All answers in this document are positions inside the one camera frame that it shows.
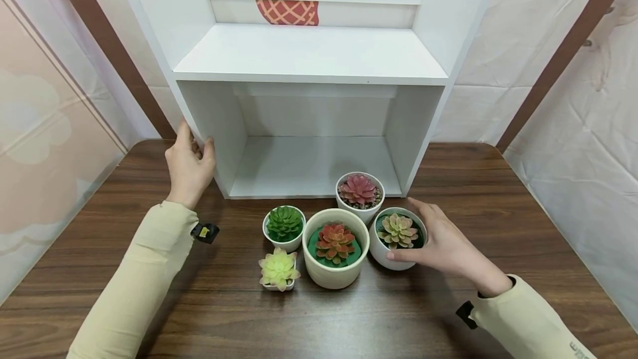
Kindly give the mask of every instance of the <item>person's right hand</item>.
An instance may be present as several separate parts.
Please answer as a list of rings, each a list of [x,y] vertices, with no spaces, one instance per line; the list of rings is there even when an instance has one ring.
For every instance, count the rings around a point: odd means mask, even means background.
[[[497,296],[512,288],[512,281],[461,233],[435,204],[408,198],[418,209],[428,230],[428,242],[420,249],[398,249],[387,254],[392,261],[416,262],[436,270],[464,276],[484,296]]]
[[[196,153],[198,149],[193,149],[191,130],[182,119],[175,144],[164,153],[171,175],[171,192],[166,200],[180,203],[191,211],[213,180],[217,165],[213,138],[206,140],[203,154]]]

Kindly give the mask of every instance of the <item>black strap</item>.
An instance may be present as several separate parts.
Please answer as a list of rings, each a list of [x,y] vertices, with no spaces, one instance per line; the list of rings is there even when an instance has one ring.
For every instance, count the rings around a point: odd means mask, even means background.
[[[211,223],[198,223],[197,226],[191,230],[191,236],[193,236],[194,239],[206,244],[212,244],[217,234],[219,234],[219,228]]]
[[[474,305],[470,301],[467,301],[465,304],[461,305],[456,312],[456,316],[460,317],[462,321],[472,330],[476,329],[477,322],[471,320],[470,314],[472,313],[472,309],[474,309]]]

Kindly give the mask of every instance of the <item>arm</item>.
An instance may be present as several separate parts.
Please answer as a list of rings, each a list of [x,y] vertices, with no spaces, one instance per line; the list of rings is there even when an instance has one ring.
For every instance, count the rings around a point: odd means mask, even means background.
[[[515,358],[595,358],[529,284],[519,276],[505,275],[441,208],[408,200],[425,220],[428,243],[421,249],[391,251],[388,259],[416,262],[469,279],[479,294],[457,313],[462,316],[465,309],[471,326],[487,330]]]
[[[198,223],[193,208],[210,184],[215,168],[213,141],[200,159],[192,150],[190,129],[179,127],[166,152],[171,194],[150,209],[75,336],[67,358],[134,358],[174,276],[188,257]]]

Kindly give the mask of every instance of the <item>artificial succulent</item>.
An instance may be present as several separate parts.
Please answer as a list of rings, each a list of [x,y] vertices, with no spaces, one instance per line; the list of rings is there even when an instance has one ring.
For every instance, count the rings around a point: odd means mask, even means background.
[[[351,207],[373,208],[381,201],[381,189],[365,175],[349,175],[339,187],[339,196]]]
[[[343,224],[328,224],[319,232],[316,244],[317,256],[339,265],[348,255],[355,252],[352,243],[355,237]]]
[[[268,215],[268,237],[276,242],[294,240],[302,228],[301,213],[291,207],[277,207]]]
[[[289,280],[298,279],[301,273],[295,269],[297,253],[286,254],[286,251],[277,247],[272,254],[266,254],[265,259],[260,259],[262,286],[277,286],[278,291],[285,291]]]
[[[410,218],[392,213],[382,220],[385,232],[377,232],[377,235],[387,243],[391,250],[397,249],[398,246],[412,248],[414,247],[412,241],[419,238],[419,231],[411,227],[412,223]]]

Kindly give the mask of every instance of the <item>green succulent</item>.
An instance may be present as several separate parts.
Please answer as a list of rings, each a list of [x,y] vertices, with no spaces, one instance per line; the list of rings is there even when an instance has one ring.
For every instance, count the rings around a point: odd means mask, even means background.
[[[277,207],[268,215],[268,237],[279,243],[294,240],[299,233],[303,222],[301,213],[291,207]]]

